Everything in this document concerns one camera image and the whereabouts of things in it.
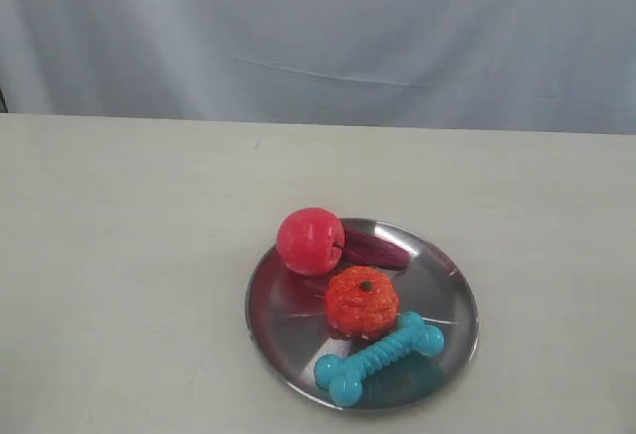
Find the teal toy bone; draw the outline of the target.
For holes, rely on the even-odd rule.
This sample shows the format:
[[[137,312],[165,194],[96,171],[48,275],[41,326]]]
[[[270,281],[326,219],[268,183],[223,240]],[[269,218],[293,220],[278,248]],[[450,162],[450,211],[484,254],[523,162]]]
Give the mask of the teal toy bone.
[[[339,407],[351,407],[363,396],[363,382],[411,353],[435,357],[445,348],[443,332],[416,312],[397,317],[396,329],[389,335],[342,358],[327,354],[314,364],[314,380],[327,390]]]

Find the red toy apple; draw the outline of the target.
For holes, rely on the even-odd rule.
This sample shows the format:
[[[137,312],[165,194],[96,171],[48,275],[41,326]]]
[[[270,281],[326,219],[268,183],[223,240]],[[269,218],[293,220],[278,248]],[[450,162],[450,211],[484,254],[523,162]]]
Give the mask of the red toy apple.
[[[276,251],[284,265],[304,276],[321,276],[336,267],[345,242],[340,219],[320,208],[289,215],[276,236]]]

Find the purple toy sweet potato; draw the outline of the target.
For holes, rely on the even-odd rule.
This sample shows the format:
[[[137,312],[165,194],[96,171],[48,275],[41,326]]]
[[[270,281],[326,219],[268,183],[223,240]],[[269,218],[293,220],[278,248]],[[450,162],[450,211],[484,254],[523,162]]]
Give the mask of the purple toy sweet potato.
[[[409,253],[390,241],[347,225],[344,226],[344,234],[344,242],[338,248],[349,262],[389,270],[403,270],[409,265]]]

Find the orange toy pumpkin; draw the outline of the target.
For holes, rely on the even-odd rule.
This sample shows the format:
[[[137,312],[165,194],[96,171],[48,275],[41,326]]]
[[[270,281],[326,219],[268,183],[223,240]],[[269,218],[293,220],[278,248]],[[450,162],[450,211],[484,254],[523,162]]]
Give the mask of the orange toy pumpkin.
[[[334,330],[349,338],[375,340],[396,323],[399,295],[386,273],[352,266],[331,278],[325,308]]]

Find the round silver metal plate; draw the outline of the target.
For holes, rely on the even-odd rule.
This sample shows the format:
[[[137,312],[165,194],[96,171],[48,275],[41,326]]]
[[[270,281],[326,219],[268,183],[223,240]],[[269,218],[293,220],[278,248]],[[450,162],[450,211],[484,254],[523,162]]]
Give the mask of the round silver metal plate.
[[[479,339],[477,305],[459,267],[436,245],[404,228],[371,218],[346,217],[344,225],[375,235],[407,251],[410,262],[391,270],[404,311],[414,311],[444,335],[435,357],[412,353],[363,383],[360,413],[412,406],[461,377],[474,358]],[[329,278],[292,273],[270,248],[256,264],[245,293],[246,326],[270,370],[291,389],[328,408],[335,405],[314,380],[314,364],[323,355],[352,355],[366,340],[344,337],[329,326],[324,292]]]

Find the white backdrop cloth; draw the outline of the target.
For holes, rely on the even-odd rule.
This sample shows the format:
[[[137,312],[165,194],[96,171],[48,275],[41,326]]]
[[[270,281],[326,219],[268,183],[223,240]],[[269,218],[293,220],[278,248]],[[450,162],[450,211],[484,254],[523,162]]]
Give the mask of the white backdrop cloth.
[[[635,0],[1,0],[13,112],[635,130]]]

